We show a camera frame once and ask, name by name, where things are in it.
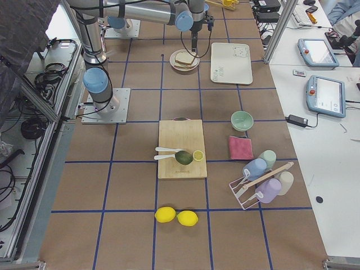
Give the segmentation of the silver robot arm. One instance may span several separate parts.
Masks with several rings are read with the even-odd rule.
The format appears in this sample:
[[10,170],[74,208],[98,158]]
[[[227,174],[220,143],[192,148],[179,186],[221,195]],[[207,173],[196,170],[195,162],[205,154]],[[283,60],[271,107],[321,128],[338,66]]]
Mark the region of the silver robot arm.
[[137,19],[174,25],[181,33],[191,32],[191,51],[197,51],[199,32],[206,25],[212,32],[214,18],[204,1],[99,1],[97,16]]
[[104,16],[104,1],[67,1],[75,12],[80,29],[86,72],[83,83],[89,92],[94,112],[111,114],[119,107],[107,71],[107,57],[101,42],[98,18]]

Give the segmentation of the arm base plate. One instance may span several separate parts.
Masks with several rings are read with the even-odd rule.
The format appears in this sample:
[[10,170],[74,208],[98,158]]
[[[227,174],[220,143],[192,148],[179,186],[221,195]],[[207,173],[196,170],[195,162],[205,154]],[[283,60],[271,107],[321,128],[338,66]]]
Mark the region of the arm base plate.
[[130,88],[114,88],[109,103],[93,103],[90,94],[87,102],[91,104],[84,107],[81,116],[82,124],[125,124],[127,122]]
[[116,19],[108,17],[108,28],[105,30],[105,39],[132,39],[138,38],[140,33],[140,20]]

